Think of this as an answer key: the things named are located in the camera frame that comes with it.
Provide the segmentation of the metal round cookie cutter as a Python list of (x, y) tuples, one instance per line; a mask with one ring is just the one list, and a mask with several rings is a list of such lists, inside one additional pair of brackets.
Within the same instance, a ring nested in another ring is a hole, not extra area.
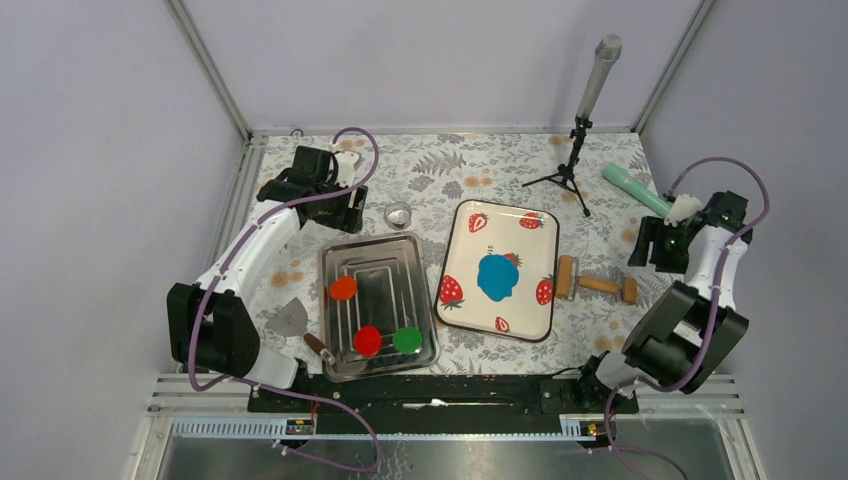
[(413, 209), (405, 202), (393, 202), (384, 209), (384, 221), (393, 230), (405, 230), (412, 223)]

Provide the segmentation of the wooden double-ended dough roller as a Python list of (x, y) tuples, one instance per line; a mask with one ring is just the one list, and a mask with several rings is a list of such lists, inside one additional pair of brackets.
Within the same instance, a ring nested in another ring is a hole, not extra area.
[(639, 287), (635, 278), (623, 277), (619, 281), (613, 281), (582, 275), (579, 273), (579, 262), (575, 257), (571, 255), (560, 256), (554, 281), (554, 297), (572, 300), (575, 298), (578, 288), (615, 295), (627, 305), (635, 305), (638, 302)]

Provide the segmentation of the blue dough piece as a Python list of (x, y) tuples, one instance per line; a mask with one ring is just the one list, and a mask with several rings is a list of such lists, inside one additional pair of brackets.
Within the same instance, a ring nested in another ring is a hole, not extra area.
[(478, 264), (476, 284), (493, 302), (511, 297), (519, 281), (519, 258), (512, 253), (488, 254)]

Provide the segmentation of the white strawberry print tray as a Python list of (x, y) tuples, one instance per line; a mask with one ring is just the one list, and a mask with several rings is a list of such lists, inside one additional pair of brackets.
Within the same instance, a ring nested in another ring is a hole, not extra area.
[(538, 343), (552, 328), (560, 224), (480, 200), (455, 210), (435, 313), (447, 326)]

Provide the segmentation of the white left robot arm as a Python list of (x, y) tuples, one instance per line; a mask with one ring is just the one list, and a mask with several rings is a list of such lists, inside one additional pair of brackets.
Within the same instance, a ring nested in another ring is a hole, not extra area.
[(248, 311), (265, 272), (309, 221), (355, 233), (367, 196), (355, 178), (359, 153), (333, 147), (297, 147), (290, 167), (268, 181), (254, 212), (222, 256), (194, 283), (176, 283), (166, 297), (173, 358), (189, 371), (197, 391), (197, 368), (251, 386), (272, 387), (272, 398), (288, 411), (309, 401), (310, 385), (296, 359), (265, 346)]

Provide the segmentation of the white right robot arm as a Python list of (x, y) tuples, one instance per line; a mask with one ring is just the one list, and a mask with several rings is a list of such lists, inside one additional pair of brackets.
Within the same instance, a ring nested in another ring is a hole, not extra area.
[(619, 352), (591, 357), (573, 386), (575, 402), (597, 412), (628, 386), (645, 382), (663, 392), (695, 392), (747, 332), (733, 298), (735, 271), (752, 240), (747, 199), (717, 192), (705, 205), (680, 196), (692, 213), (682, 219), (646, 216), (628, 260), (677, 280), (633, 328)]

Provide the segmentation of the orange dough disc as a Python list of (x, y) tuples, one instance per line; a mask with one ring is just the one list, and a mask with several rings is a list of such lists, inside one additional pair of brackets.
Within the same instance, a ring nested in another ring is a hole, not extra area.
[(358, 284), (354, 277), (350, 275), (340, 276), (329, 287), (329, 296), (339, 302), (351, 300), (358, 291)]

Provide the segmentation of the red dough disc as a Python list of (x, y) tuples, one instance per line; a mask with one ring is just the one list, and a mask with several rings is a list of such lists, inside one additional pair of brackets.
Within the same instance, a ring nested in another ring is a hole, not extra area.
[(374, 357), (382, 348), (382, 334), (374, 326), (360, 328), (353, 337), (354, 351), (363, 357)]

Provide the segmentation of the green dough disc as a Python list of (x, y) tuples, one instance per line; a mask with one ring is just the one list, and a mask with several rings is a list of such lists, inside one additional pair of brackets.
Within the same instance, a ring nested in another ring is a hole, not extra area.
[(404, 355), (417, 353), (423, 344), (423, 335), (416, 327), (399, 328), (392, 336), (392, 346)]

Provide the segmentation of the mint green handheld tool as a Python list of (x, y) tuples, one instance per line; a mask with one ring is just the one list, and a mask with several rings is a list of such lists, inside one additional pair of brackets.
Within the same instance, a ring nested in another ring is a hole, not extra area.
[(660, 217), (666, 217), (671, 210), (670, 204), (649, 190), (626, 170), (615, 164), (607, 164), (602, 170), (602, 176), (612, 185), (628, 193), (642, 205)]

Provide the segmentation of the floral table mat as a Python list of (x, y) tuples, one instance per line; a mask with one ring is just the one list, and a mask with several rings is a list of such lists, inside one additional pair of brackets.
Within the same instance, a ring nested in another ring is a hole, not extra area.
[[(647, 209), (602, 175), (615, 164), (647, 187), (654, 184), (642, 144), (634, 134), (588, 137), (576, 168), (580, 197), (542, 183), (565, 162), (571, 143), (559, 135), (380, 135), (374, 142), (346, 135), (341, 146), (377, 161), (369, 180), (363, 234), (389, 232), (385, 208), (402, 201), (412, 209), (412, 231), (423, 243), (431, 285), (442, 270), (457, 205), (487, 200), (551, 213), (560, 224), (562, 253), (574, 256), (582, 272), (614, 279), (627, 266), (640, 220)], [(638, 301), (626, 305), (610, 294), (580, 289), (554, 305), (549, 337), (521, 342), (439, 325), (440, 356), (434, 374), (552, 373), (583, 364), (589, 356), (620, 349), (631, 329), (671, 283), (649, 268), (634, 272)]]

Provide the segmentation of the stainless steel baking tray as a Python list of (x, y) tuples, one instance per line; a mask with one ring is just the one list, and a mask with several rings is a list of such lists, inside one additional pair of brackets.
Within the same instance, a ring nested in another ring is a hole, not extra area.
[[(419, 236), (396, 233), (336, 242), (319, 258), (321, 333), (336, 358), (335, 365), (323, 365), (329, 380), (353, 381), (436, 364), (440, 346)], [(343, 275), (355, 278), (358, 291), (351, 300), (339, 302), (328, 289)], [(353, 348), (354, 334), (368, 325), (382, 334), (382, 348), (374, 357), (363, 357)], [(404, 355), (392, 346), (393, 334), (403, 327), (421, 331), (423, 344), (417, 353)]]

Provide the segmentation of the silver microphone on stand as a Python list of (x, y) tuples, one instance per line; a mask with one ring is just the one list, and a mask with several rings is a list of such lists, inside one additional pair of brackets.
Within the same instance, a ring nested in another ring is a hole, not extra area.
[(539, 183), (549, 182), (561, 187), (567, 193), (572, 193), (576, 196), (585, 217), (590, 217), (591, 212), (577, 185), (575, 167), (580, 161), (580, 153), (586, 136), (593, 127), (591, 114), (594, 111), (601, 90), (608, 79), (612, 67), (621, 57), (622, 47), (623, 42), (619, 35), (608, 34), (600, 40), (595, 48), (594, 63), (575, 114), (574, 128), (569, 134), (569, 138), (572, 140), (572, 147), (567, 162), (560, 164), (557, 167), (557, 171), (551, 175), (522, 184), (522, 187), (526, 188)]

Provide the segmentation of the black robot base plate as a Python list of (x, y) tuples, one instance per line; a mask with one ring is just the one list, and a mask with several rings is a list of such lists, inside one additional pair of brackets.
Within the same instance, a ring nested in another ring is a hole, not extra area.
[(601, 420), (609, 393), (573, 375), (387, 375), (334, 383), (300, 373), (288, 397), (261, 390), (251, 413), (303, 414), (320, 434), (358, 434), (363, 426), (320, 396), (347, 405), (378, 434), (561, 434), (563, 421)]

